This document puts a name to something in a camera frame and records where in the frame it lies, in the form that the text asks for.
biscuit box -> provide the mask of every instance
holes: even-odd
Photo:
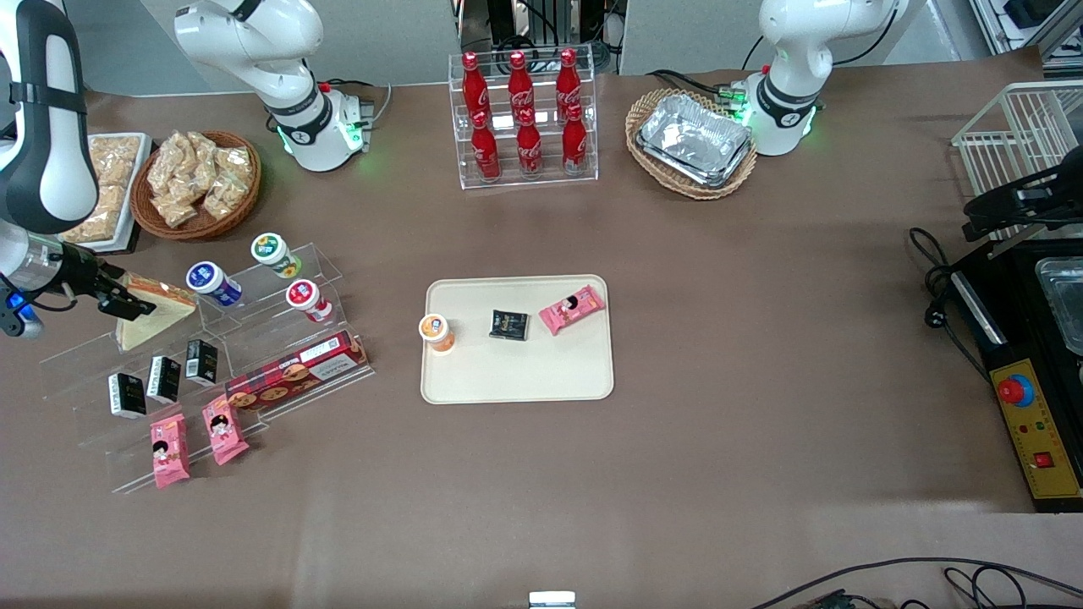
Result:
[[[300,396],[367,363],[361,342],[343,331],[288,358],[231,379],[225,384],[225,396],[234,407],[258,411]]]

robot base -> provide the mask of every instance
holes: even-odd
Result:
[[[330,171],[341,167],[353,155],[367,152],[371,140],[374,105],[355,95],[332,90],[326,93],[331,104],[331,120],[309,144],[291,142],[278,130],[288,152],[309,171]]]
[[[780,156],[797,147],[797,143],[805,137],[806,128],[812,120],[814,112],[807,113],[804,117],[798,114],[785,115],[782,117],[783,125],[780,127],[774,117],[767,113],[760,105],[756,88],[764,79],[764,75],[754,74],[745,81],[745,92],[747,94],[748,129],[752,130],[752,139],[756,143],[756,153],[766,156]]]

white bottle with green label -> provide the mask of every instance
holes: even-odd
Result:
[[[292,280],[301,274],[301,259],[293,256],[286,241],[275,233],[263,233],[252,239],[252,258],[265,264],[274,274]]]

wicker basket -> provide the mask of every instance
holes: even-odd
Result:
[[[135,183],[132,185],[132,215],[135,216],[135,221],[139,222],[140,226],[143,226],[143,230],[161,238],[172,241],[210,238],[239,224],[242,220],[251,213],[252,208],[256,207],[256,199],[260,195],[260,178],[262,177],[260,155],[256,153],[256,148],[240,135],[235,135],[226,131],[205,131],[204,135],[223,148],[245,147],[248,150],[248,158],[252,164],[252,183],[248,189],[248,194],[240,199],[240,204],[237,205],[236,209],[221,220],[216,220],[213,216],[203,208],[203,199],[200,198],[196,202],[196,211],[198,212],[196,217],[175,229],[170,229],[151,203],[154,192],[151,190],[151,183],[146,181],[146,174],[151,171],[151,166],[158,158],[158,151],[155,151],[139,170],[139,174],[135,176]]]
[[[722,185],[721,189],[708,189],[697,184],[688,176],[684,176],[673,167],[669,167],[653,156],[644,153],[638,145],[636,145],[636,131],[639,131],[639,128],[647,122],[651,113],[653,113],[654,108],[657,107],[658,102],[667,95],[676,95],[678,93],[684,93],[686,95],[691,96],[693,100],[702,104],[703,107],[709,111],[717,112],[719,114],[723,112],[721,106],[699,93],[681,91],[679,89],[658,89],[657,91],[652,91],[632,104],[631,109],[628,111],[627,118],[624,119],[624,134],[625,141],[628,145],[628,151],[648,173],[657,180],[660,184],[670,191],[697,200],[722,198],[723,196],[738,190],[738,186],[740,186],[741,183],[748,178],[748,174],[752,173],[752,169],[756,167],[755,145],[753,145],[752,150],[748,151],[744,160],[741,161],[741,165],[738,166],[738,168],[733,171],[733,174],[730,176],[730,179]]]

white bottle with red label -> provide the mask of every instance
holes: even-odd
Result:
[[[560,52],[560,74],[557,75],[557,121],[567,120],[567,108],[579,105],[579,73],[575,70],[575,49]]]
[[[567,108],[564,125],[564,173],[576,177],[587,170],[587,128],[583,126],[583,106]]]
[[[521,127],[516,135],[519,145],[519,169],[524,180],[537,180],[542,176],[542,134],[534,126],[534,108],[519,115]]]
[[[286,302],[319,324],[329,320],[335,312],[335,306],[321,296],[319,287],[309,280],[297,280],[289,284]]]
[[[522,51],[511,52],[511,77],[508,78],[508,100],[511,102],[511,118],[517,127],[522,127],[522,119],[530,115],[534,125],[534,81],[526,74],[526,55]]]
[[[488,130],[485,118],[481,115],[473,117],[474,132],[470,138],[473,145],[474,160],[478,163],[478,173],[481,181],[491,184],[500,179],[500,159],[496,154],[496,137]]]
[[[471,122],[478,115],[488,122],[493,112],[488,106],[488,85],[485,77],[478,70],[478,55],[473,52],[462,53],[462,101],[467,104],[467,114]]]

